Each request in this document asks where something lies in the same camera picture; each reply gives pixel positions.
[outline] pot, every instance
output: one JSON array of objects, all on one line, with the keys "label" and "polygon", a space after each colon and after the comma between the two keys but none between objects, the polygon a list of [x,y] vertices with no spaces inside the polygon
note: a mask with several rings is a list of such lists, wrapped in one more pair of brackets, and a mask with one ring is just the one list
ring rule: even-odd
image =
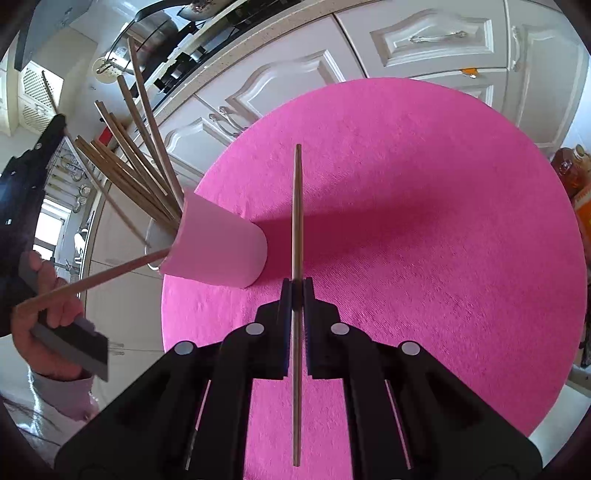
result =
[{"label": "pot", "polygon": [[140,21],[131,21],[119,34],[113,46],[105,55],[106,63],[122,72],[134,73],[131,57],[127,49],[127,39],[133,38],[139,45],[138,62],[140,68],[145,67],[147,60],[166,39],[178,34],[178,28],[166,13],[155,12]]},{"label": "pot", "polygon": [[217,15],[233,2],[234,0],[198,0],[183,7],[177,15],[191,22],[199,22]]}]

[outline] orange label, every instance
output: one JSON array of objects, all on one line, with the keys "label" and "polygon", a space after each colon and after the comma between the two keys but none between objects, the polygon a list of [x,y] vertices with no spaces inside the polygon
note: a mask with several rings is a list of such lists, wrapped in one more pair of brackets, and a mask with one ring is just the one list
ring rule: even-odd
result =
[{"label": "orange label", "polygon": [[585,229],[587,238],[591,239],[591,202],[584,203],[576,210],[579,220]]}]

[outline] pink round mat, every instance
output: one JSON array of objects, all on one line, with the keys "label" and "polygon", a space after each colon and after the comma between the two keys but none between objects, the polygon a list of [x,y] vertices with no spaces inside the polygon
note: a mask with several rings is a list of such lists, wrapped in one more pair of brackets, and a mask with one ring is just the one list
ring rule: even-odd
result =
[{"label": "pink round mat", "polygon": [[[577,223],[524,134],[479,100],[425,82],[358,80],[308,93],[225,151],[197,192],[263,229],[267,264],[246,290],[166,276],[165,348],[218,342],[279,298],[290,276],[298,142],[304,273],[316,296],[374,340],[417,340],[530,434],[556,400],[582,331]],[[255,381],[246,479],[351,478],[341,382],[305,377],[303,388],[294,468],[291,382]]]}]

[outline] chopstick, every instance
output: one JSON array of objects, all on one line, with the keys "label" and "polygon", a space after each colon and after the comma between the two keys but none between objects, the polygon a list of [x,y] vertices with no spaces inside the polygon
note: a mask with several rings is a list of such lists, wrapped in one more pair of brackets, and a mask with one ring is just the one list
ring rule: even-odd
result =
[{"label": "chopstick", "polygon": [[107,147],[102,142],[91,140],[90,144],[95,148],[95,150],[100,151],[100,153],[106,157],[108,160],[111,160],[113,163],[117,164],[121,169],[125,170],[125,172],[133,177],[135,181],[141,184],[144,188],[148,188],[148,186],[144,183],[144,179],[137,173],[132,166],[130,166],[123,158],[119,158],[114,152],[112,152],[109,147]]},{"label": "chopstick", "polygon": [[[301,145],[295,146],[294,153],[294,185],[291,213],[291,279],[295,291],[302,294],[301,283],[304,270],[304,210],[302,205],[302,172]],[[297,302],[297,310],[291,312],[292,357],[293,365],[293,465],[300,466],[301,458],[301,356],[302,356],[302,318],[301,303]]]},{"label": "chopstick", "polygon": [[139,98],[141,99],[142,107],[144,107],[144,114],[148,119],[148,127],[150,129],[152,137],[154,138],[156,150],[158,151],[158,155],[154,158],[154,161],[157,164],[158,162],[162,164],[162,167],[166,174],[166,179],[168,180],[168,183],[173,190],[174,197],[177,200],[178,206],[182,210],[184,203],[183,189],[181,187],[181,184],[178,182],[176,173],[173,170],[173,165],[170,163],[168,152],[166,151],[166,147],[164,146],[164,142],[162,141],[162,137],[160,136],[160,130],[158,130],[158,125],[156,124],[156,120],[154,119],[154,115],[152,114],[152,107],[150,107],[148,93],[146,92],[144,86],[144,78],[142,77],[142,72],[139,69],[138,57],[135,51],[135,41],[133,40],[133,38],[128,38],[127,42],[127,49],[129,51],[129,56],[131,57],[131,64],[134,68],[135,83],[138,87]]},{"label": "chopstick", "polygon": [[[53,98],[53,94],[51,93],[51,89],[49,88],[49,82],[47,81],[44,71],[41,72],[41,78],[43,80],[43,86],[45,87],[45,91],[47,93],[47,96],[49,97],[49,101],[51,102],[51,107],[53,108],[54,113],[58,114],[59,111],[57,109],[56,100]],[[97,190],[105,196],[106,201],[113,207],[113,210],[115,211],[115,213],[119,216],[119,218],[121,218],[121,221],[127,226],[127,228],[129,228],[131,233],[135,235],[135,237],[142,243],[142,245],[145,245],[146,247],[151,248],[151,245],[145,239],[145,236],[138,230],[138,228],[129,219],[129,217],[127,217],[127,215],[124,214],[123,210],[121,210],[121,208],[119,208],[119,206],[113,200],[113,198],[111,198],[107,189],[103,187],[100,180],[90,171],[88,166],[84,163],[84,161],[82,160],[82,158],[80,156],[80,153],[78,152],[76,146],[74,145],[74,141],[72,140],[72,137],[70,136],[70,133],[67,128],[64,128],[64,136],[66,137],[66,143],[68,144],[68,147],[72,151],[72,154],[76,157],[76,160],[80,164],[82,171],[86,174],[86,176],[90,179],[90,181],[95,185]]]},{"label": "chopstick", "polygon": [[125,78],[123,77],[123,75],[119,75],[117,77],[117,82],[119,83],[119,89],[123,94],[123,98],[125,100],[125,103],[127,104],[127,108],[129,109],[131,118],[133,119],[135,126],[138,127],[139,134],[142,137],[142,140],[144,141],[146,147],[148,148],[148,151],[150,152],[150,156],[154,159],[154,162],[156,163],[156,166],[158,167],[158,170],[160,171],[161,176],[166,183],[166,192],[170,195],[174,195],[173,191],[170,188],[170,185],[167,183],[168,180],[166,180],[166,172],[164,171],[164,167],[158,161],[158,151],[156,150],[156,145],[154,145],[152,137],[150,136],[148,130],[144,125],[142,116],[139,114],[139,110],[134,102],[134,98],[132,97],[129,88],[127,87],[127,84],[125,83]]},{"label": "chopstick", "polygon": [[160,260],[161,258],[164,258],[168,255],[169,250],[169,248],[165,248],[164,250],[152,252],[148,255],[144,255],[143,257],[136,258],[122,265],[118,265],[117,267],[110,268],[95,275],[91,275],[90,277],[83,278],[77,282],[64,285],[63,287],[25,300],[15,307],[15,313],[21,315],[37,314],[38,312],[54,305],[58,301],[68,299],[82,291],[90,290],[91,288],[97,287],[109,280],[129,273],[136,268],[143,267],[144,265],[147,265],[151,262]]},{"label": "chopstick", "polygon": [[95,165],[101,165],[99,168],[107,176],[107,178],[121,190],[132,202],[134,202],[140,209],[142,209],[147,215],[152,217],[159,225],[166,228],[170,233],[176,235],[178,230],[178,224],[174,223],[163,211],[156,205],[151,203],[150,197],[145,193],[137,190],[134,186],[128,183],[124,177],[122,177],[112,166],[105,163],[104,157],[100,157],[100,152],[90,148],[82,139],[77,139],[80,149],[84,155]]},{"label": "chopstick", "polygon": [[103,102],[99,102],[97,100],[95,102],[95,105],[98,108],[101,117],[103,118],[103,120],[105,121],[105,123],[107,124],[107,126],[109,127],[109,129],[111,130],[111,133],[113,133],[113,136],[115,137],[115,139],[117,140],[117,142],[119,142],[119,146],[123,149],[123,152],[125,153],[125,156],[128,158],[128,160],[134,166],[134,169],[144,179],[144,181],[148,185],[148,188],[150,189],[150,191],[156,196],[156,198],[164,206],[164,211],[167,212],[167,215],[170,216],[170,218],[172,218],[176,222],[180,222],[180,215],[177,213],[175,207],[170,204],[170,202],[168,201],[168,199],[164,196],[164,192],[156,184],[156,182],[154,181],[154,179],[150,176],[149,172],[141,164],[141,162],[139,161],[139,159],[137,159],[137,157],[135,156],[134,151],[131,149],[131,147],[125,141],[124,136],[119,131],[119,128],[117,128],[117,125],[115,124],[115,122],[113,121],[113,119],[111,118],[111,116],[109,115],[109,112],[106,110],[105,105],[103,104]]},{"label": "chopstick", "polygon": [[[139,147],[135,144],[135,142],[133,140],[131,140],[131,137],[127,133],[127,130],[125,129],[125,127],[121,124],[121,122],[119,122],[119,119],[112,113],[110,113],[109,115],[111,116],[111,120],[114,121],[115,125],[119,129],[119,132],[121,132],[121,135],[123,136],[125,142],[131,147],[131,150],[134,151],[135,156],[138,157],[139,161],[142,162],[142,165],[144,166],[144,168],[146,170],[148,170],[148,172],[150,172],[150,175],[152,175],[154,180],[156,180],[156,182],[162,187],[162,191],[168,197],[169,191],[170,191],[170,186],[168,185],[168,183],[166,183],[166,180],[164,179],[164,177],[160,174],[160,172],[158,170],[156,170],[154,168],[154,166],[150,163],[150,161],[144,155],[144,152],[142,152],[139,149]],[[170,192],[170,197],[174,198],[174,195],[172,192]]]},{"label": "chopstick", "polygon": [[[78,136],[76,140],[86,143],[86,141],[80,136]],[[101,142],[97,142],[96,140],[91,140],[90,145],[92,145],[92,147],[101,154],[101,157],[105,161],[113,165],[119,173],[122,173],[129,182],[133,183],[134,186],[139,186],[140,189],[144,189],[146,192],[150,191],[148,186],[145,184],[144,179],[132,167],[127,165],[123,159],[119,158],[111,150],[109,150],[108,147],[103,145]]]}]

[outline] vent grille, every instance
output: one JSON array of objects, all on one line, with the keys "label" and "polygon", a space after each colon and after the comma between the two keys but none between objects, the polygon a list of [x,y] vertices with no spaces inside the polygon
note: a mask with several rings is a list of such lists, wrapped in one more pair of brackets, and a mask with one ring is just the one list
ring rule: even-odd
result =
[{"label": "vent grille", "polygon": [[30,127],[38,132],[43,132],[47,125],[49,125],[51,117],[47,118],[44,114],[39,113],[36,109],[31,108],[28,105],[23,105],[22,121],[27,127]]},{"label": "vent grille", "polygon": [[[51,102],[47,93],[45,92],[45,86],[43,85],[43,78],[41,77],[41,72],[36,72],[33,69],[27,69],[25,75],[22,77],[22,88],[23,92],[28,95],[29,97],[33,98],[39,103],[43,105],[47,105],[51,108]],[[56,96],[56,90],[50,84],[49,89],[51,90],[51,94]]]}]

